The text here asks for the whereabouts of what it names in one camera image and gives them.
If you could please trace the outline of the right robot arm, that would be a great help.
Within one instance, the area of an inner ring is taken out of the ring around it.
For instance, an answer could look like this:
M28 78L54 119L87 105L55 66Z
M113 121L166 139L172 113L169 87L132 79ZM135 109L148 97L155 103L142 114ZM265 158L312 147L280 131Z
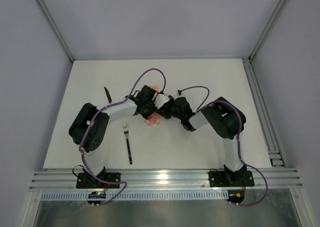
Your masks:
M198 112L194 112L185 97L174 99L170 96L169 102L160 107L157 113L165 119L171 117L178 119L183 128L189 132L209 124L223 140L225 179L234 184L243 178L247 168L241 158L240 135L244 130L246 117L229 101L219 97Z

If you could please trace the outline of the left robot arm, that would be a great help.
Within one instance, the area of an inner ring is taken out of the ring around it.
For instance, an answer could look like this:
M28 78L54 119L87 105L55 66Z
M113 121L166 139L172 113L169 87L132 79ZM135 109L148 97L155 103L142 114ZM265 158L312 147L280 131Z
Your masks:
M89 102L84 104L68 131L73 142L78 145L84 172L102 183L104 180L100 175L105 172L105 166L99 146L104 140L108 124L135 115L147 119L158 110L156 97L163 93L144 85L140 91L112 103L108 89L104 90L109 105L98 108Z

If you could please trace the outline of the pink satin napkin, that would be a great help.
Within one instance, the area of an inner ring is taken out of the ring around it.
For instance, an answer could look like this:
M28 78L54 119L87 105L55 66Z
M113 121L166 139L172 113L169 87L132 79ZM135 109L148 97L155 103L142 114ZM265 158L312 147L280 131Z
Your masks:
M157 85L150 85L149 87L152 88L153 90L155 90L156 92L159 91L159 87ZM161 116L155 112L152 115L150 115L145 120L145 122L147 123L148 126L155 127L160 124L160 120L161 120Z

